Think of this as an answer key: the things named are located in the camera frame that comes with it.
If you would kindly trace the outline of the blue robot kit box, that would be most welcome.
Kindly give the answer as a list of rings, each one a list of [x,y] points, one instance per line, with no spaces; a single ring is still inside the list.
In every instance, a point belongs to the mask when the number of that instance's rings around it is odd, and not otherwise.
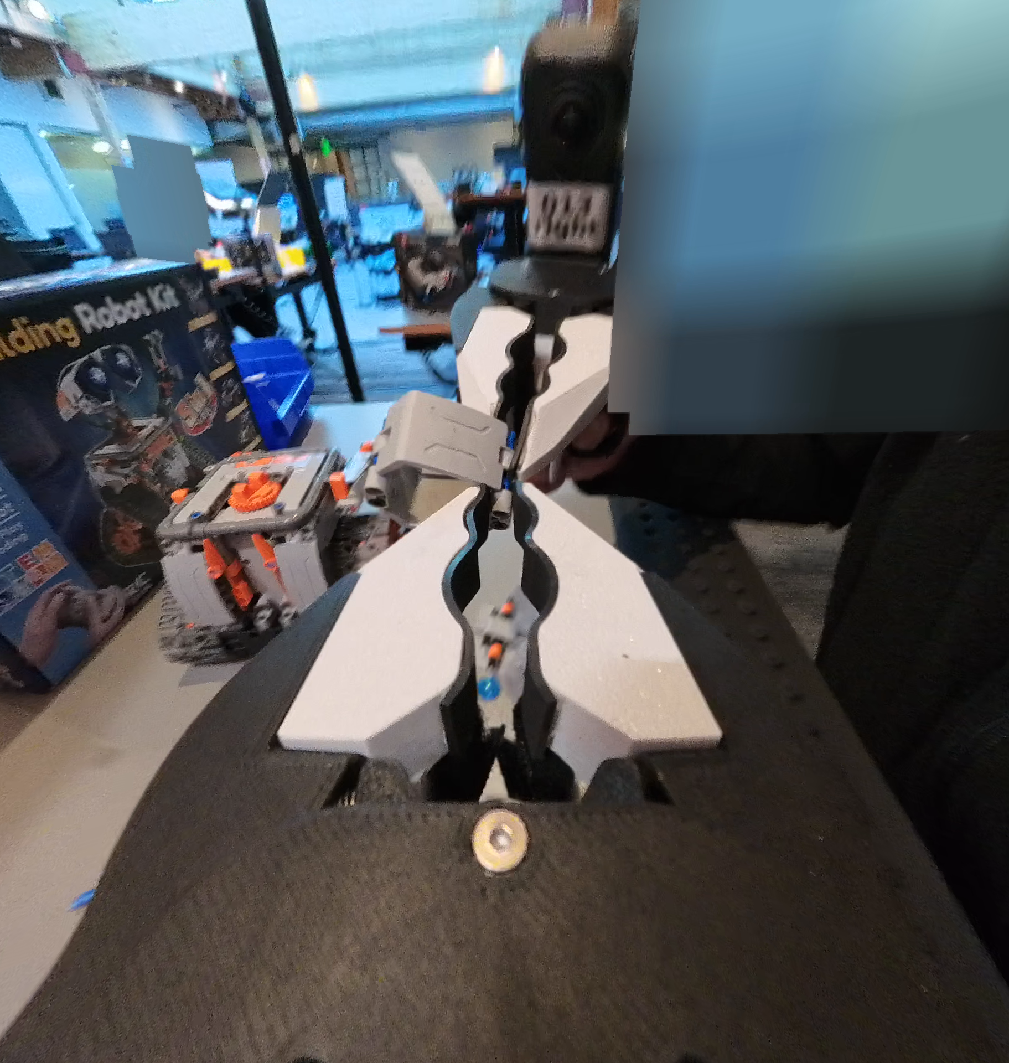
[[[81,667],[158,588],[173,493],[260,445],[203,269],[0,282],[0,689]]]

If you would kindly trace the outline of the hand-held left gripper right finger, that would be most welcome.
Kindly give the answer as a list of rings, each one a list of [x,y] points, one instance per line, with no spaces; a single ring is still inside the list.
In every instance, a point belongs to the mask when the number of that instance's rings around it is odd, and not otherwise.
[[[515,492],[527,636],[517,735],[574,778],[605,761],[713,749],[722,729],[644,571],[533,487]]]

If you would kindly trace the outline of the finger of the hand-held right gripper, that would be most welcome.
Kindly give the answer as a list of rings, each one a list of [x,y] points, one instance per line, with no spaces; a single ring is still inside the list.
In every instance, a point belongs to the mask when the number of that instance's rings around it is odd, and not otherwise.
[[[511,371],[509,348],[529,331],[533,318],[512,307],[484,307],[457,350],[458,402],[499,417],[504,403],[502,379]]]
[[[607,399],[613,318],[584,313],[550,334],[534,332],[533,394],[521,419],[521,480],[533,480],[564,454]]]

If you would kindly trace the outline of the wooden work table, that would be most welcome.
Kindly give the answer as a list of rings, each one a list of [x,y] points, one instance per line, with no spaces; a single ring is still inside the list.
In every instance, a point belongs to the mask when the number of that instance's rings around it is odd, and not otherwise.
[[[449,313],[415,311],[403,307],[403,320],[379,326],[379,336],[400,341],[406,352],[427,353],[453,344]]]

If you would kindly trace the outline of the toy tracked robot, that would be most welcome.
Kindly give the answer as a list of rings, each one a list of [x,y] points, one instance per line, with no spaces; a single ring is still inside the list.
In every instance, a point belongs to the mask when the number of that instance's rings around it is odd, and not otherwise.
[[[337,450],[236,453],[178,489],[156,532],[165,592],[159,648],[192,667],[243,662],[400,528],[365,501],[374,457]]]

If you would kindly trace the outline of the toy car box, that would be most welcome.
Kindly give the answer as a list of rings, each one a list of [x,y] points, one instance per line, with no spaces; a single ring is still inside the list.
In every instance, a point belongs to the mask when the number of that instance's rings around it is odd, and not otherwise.
[[[391,239],[400,301],[414,313],[451,313],[477,279],[477,244],[465,229],[441,236],[396,232]]]

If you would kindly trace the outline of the grey panel piece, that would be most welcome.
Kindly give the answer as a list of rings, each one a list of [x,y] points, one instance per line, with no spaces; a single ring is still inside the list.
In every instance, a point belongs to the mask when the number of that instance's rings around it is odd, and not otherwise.
[[[425,475],[502,489],[509,432],[505,422],[457,402],[407,392],[391,405],[374,441],[372,463],[400,474],[402,500],[391,513],[408,511]]]

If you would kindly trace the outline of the person's right hand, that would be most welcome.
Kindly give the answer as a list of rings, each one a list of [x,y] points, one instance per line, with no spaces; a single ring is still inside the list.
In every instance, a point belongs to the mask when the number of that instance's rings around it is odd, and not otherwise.
[[[551,493],[570,480],[584,484],[611,471],[630,446],[630,416],[600,411],[532,483]]]

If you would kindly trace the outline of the black pole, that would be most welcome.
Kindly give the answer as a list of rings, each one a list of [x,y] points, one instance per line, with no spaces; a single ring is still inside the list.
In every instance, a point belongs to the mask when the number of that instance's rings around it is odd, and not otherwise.
[[[293,105],[284,74],[278,48],[276,36],[270,11],[265,1],[246,1],[245,7],[250,20],[251,30],[255,36],[258,57],[272,101],[272,111],[282,137],[287,166],[295,185],[295,195],[301,217],[307,227],[310,240],[315,275],[322,288],[331,323],[334,330],[338,355],[343,365],[344,378],[349,394],[353,402],[365,402],[365,393],[352,351],[352,344],[346,324],[344,313],[338,296],[337,280],[334,275],[333,260],[325,239],[322,221],[313,191],[312,178],[303,154],[303,140],[295,116]]]

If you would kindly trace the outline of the grey panel assembly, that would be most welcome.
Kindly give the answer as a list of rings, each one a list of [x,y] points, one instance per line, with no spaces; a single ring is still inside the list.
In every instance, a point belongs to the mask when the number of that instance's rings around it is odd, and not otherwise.
[[[482,705],[502,707],[521,697],[527,635],[535,617],[518,590],[480,613],[473,632],[475,689]]]

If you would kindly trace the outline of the blue storage bin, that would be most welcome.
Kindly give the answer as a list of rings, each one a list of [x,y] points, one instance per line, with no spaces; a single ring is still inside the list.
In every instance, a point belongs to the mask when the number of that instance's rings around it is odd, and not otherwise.
[[[231,352],[264,446],[278,451],[298,445],[310,424],[314,379],[306,356],[281,336],[236,341]]]

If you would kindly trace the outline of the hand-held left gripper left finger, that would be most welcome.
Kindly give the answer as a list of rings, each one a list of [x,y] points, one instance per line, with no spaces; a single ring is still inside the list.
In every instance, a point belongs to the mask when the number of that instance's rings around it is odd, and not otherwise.
[[[465,636],[445,576],[484,500],[463,489],[361,567],[278,729],[285,750],[452,750],[444,702]]]

